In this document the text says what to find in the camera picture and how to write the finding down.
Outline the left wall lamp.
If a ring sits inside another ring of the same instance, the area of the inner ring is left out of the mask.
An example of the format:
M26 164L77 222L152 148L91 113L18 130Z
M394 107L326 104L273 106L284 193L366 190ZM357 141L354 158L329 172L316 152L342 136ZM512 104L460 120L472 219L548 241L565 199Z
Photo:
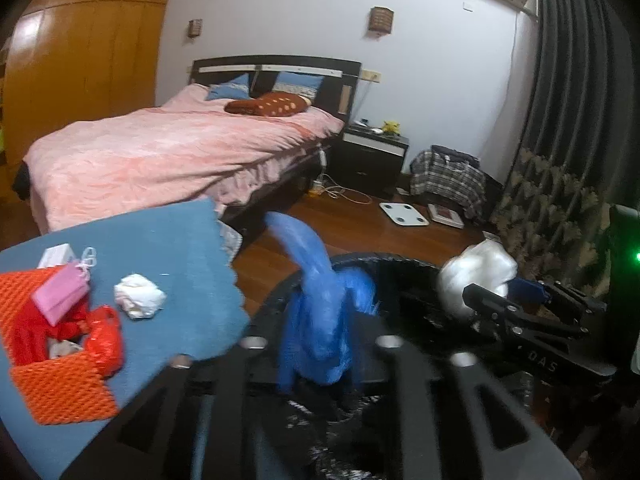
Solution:
M194 18L188 23L188 29L186 30L186 36L190 39L198 38L202 33L203 20L201 18Z

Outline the dark patterned curtain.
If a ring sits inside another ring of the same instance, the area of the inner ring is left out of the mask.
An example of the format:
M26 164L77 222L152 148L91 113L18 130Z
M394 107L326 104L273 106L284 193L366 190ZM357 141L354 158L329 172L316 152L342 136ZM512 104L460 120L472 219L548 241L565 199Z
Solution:
M491 216L523 278L610 288L605 234L639 203L639 67L610 0L539 0L532 97Z

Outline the yellow plush toy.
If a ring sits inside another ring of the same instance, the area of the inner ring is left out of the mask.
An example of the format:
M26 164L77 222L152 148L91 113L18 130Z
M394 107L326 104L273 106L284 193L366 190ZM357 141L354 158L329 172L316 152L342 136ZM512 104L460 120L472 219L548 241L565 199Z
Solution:
M383 122L382 133L384 133L386 136L399 136L400 123L393 122L392 120L390 120L389 122Z

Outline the red plastic bag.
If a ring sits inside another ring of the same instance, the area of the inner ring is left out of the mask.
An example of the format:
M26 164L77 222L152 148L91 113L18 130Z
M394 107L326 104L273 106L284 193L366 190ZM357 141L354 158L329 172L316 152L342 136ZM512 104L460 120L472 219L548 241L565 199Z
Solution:
M86 300L71 307L55 325L27 300L9 328L6 346L13 364L24 366L49 359L51 347L64 341L80 344L102 377L113 376L124 365L117 312L109 306L89 311Z

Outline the wooden wardrobe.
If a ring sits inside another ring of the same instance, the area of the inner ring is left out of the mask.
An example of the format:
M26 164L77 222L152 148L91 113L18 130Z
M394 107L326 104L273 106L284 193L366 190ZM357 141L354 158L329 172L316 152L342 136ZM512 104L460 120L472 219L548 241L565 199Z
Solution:
M32 0L18 19L2 78L4 156L78 120L153 105L168 0Z

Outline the white red floor book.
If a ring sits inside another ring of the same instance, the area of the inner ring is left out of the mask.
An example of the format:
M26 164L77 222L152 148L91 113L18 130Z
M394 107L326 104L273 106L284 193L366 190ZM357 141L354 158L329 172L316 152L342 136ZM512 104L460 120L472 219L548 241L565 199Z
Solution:
M464 228L464 222L457 211L437 204L428 204L426 208L434 222L456 229Z

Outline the small white box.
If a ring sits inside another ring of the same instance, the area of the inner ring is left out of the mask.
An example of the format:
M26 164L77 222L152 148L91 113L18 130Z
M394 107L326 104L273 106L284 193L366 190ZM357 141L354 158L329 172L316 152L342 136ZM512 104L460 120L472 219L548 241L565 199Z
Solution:
M65 266L76 260L76 255L70 244L59 244L48 247L41 255L38 269L52 268L52 266Z

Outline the right wall lamp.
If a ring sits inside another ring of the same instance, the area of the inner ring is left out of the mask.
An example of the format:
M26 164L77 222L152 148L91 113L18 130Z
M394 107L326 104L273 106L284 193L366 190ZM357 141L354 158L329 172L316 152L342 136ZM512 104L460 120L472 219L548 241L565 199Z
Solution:
M385 6L372 6L369 12L367 32L390 35L393 31L394 11Z

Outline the crumpled white tissue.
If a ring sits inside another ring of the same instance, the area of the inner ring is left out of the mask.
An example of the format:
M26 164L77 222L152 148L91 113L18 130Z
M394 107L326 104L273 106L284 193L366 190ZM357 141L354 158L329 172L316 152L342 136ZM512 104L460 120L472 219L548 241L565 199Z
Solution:
M166 294L140 274L129 274L114 286L116 304L133 321L152 318L163 307Z

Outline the plaid cloth on chair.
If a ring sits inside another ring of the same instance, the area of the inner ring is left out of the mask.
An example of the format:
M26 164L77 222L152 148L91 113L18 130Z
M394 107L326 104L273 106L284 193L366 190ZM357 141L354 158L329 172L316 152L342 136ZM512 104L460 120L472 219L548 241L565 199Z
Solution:
M472 155L432 145L410 162L410 194L437 195L462 208L466 218L484 217L486 177Z

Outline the blue plastic bag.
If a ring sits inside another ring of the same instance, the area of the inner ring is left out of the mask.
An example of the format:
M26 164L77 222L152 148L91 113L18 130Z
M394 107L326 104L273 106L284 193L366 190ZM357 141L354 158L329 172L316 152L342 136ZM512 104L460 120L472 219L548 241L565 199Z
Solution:
M305 222L270 212L266 223L302 271L300 291L285 309L280 390L291 392L299 377L329 386L349 373L358 382L355 318L358 313L378 313L374 281L356 266L334 270L322 239Z

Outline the black bedside cabinet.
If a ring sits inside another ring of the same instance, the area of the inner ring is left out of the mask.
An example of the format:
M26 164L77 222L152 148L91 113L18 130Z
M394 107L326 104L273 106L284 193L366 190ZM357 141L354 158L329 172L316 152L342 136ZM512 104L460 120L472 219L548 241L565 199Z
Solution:
M388 200L395 194L409 140L356 124L331 148L329 175L345 188Z

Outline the white plastic wrap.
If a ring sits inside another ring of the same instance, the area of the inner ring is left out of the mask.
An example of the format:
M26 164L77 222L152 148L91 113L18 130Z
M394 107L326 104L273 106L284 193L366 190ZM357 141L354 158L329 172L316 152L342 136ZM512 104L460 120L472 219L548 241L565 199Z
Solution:
M505 297L508 283L517 273L518 264L503 246L494 240L484 240L469 246L442 266L436 278L439 301L448 315L467 321L474 316L474 310L463 300L466 286L477 284Z

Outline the pink knotted cloth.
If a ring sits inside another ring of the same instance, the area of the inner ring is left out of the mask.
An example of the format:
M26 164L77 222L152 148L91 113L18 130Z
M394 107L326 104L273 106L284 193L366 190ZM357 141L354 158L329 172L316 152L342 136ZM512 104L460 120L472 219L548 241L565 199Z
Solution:
M90 273L79 261L67 263L53 274L30 298L40 314L55 326L66 313L88 295Z

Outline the right blue pillow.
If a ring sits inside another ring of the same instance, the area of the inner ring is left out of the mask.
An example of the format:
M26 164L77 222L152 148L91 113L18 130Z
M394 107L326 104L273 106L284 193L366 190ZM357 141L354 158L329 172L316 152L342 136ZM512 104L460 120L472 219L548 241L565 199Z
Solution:
M297 94L314 102L324 77L291 72L280 72L273 84L273 92Z

